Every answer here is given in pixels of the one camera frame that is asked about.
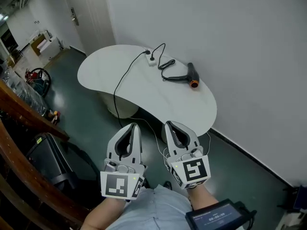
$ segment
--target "white cable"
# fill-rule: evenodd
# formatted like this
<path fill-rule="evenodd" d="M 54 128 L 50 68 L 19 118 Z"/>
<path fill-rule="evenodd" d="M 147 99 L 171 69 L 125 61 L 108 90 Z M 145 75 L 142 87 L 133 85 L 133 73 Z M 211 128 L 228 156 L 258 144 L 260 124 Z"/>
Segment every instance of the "white cable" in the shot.
<path fill-rule="evenodd" d="M 166 159 L 166 157 L 164 156 L 164 154 L 160 151 L 159 143 L 158 143 L 158 138 L 157 138 L 157 136 L 156 136 L 156 134 L 155 134 L 155 131 L 154 131 L 153 128 L 150 126 L 150 124 L 149 124 L 145 119 L 142 119 L 142 118 L 134 118 L 134 117 L 129 117 L 129 118 L 130 118 L 130 119 L 135 119 L 135 120 L 143 120 L 143 121 L 145 121 L 145 122 L 148 124 L 148 126 L 149 126 L 149 127 L 152 129 L 152 131 L 153 131 L 155 140 L 156 140 L 156 142 L 157 142 L 157 147 L 158 147 L 159 153 L 163 156 L 163 159 Z"/>
<path fill-rule="evenodd" d="M 208 153 L 210 151 L 211 136 L 208 134 L 208 132 L 206 134 L 207 134 L 207 136 L 209 136 L 208 151 L 207 151 L 207 154 L 206 154 L 206 155 L 208 155 Z"/>

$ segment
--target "display screen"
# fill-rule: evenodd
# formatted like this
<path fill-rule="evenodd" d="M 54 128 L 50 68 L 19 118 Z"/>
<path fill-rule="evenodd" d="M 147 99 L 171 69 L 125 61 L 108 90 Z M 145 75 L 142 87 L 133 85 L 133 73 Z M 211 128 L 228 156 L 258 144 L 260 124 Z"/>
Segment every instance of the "display screen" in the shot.
<path fill-rule="evenodd" d="M 231 204 L 226 204 L 206 213 L 194 216 L 193 220 L 200 230 L 216 230 L 240 216 L 241 214 Z"/>

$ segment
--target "green floor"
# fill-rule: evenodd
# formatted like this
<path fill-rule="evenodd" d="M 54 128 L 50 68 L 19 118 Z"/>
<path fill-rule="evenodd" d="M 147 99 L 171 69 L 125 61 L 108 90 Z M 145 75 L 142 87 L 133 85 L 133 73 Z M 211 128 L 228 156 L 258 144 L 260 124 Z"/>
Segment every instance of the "green floor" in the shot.
<path fill-rule="evenodd" d="M 58 126 L 69 134 L 70 141 L 86 151 L 98 168 L 102 169 L 108 141 L 120 126 L 98 94 L 79 84 L 77 72 L 84 59 L 82 54 L 69 50 L 47 68 L 52 85 L 46 100 L 51 108 L 61 112 Z M 135 117 L 146 118 L 159 132 L 161 124 L 145 111 L 140 110 Z M 134 120 L 122 122 L 128 124 Z M 137 123 L 142 131 L 142 161 L 149 166 L 146 178 L 150 186 L 155 187 L 170 180 L 174 190 L 184 193 L 164 167 L 152 131 L 145 122 L 138 120 Z M 283 215 L 276 205 L 284 199 L 285 184 L 235 148 L 213 134 L 211 136 L 209 162 L 212 177 L 206 183 L 208 190 L 218 200 L 240 200 L 248 209 L 257 210 L 254 230 L 274 230 Z M 200 142 L 207 149 L 206 135 L 200 137 Z M 161 149 L 165 148 L 162 141 L 159 144 Z"/>

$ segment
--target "door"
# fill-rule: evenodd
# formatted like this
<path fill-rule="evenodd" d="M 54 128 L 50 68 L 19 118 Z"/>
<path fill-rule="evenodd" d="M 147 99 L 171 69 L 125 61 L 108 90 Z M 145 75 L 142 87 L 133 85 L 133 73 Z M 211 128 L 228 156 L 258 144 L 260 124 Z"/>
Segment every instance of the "door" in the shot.
<path fill-rule="evenodd" d="M 66 3 L 87 55 L 115 44 L 106 0 L 66 0 Z"/>

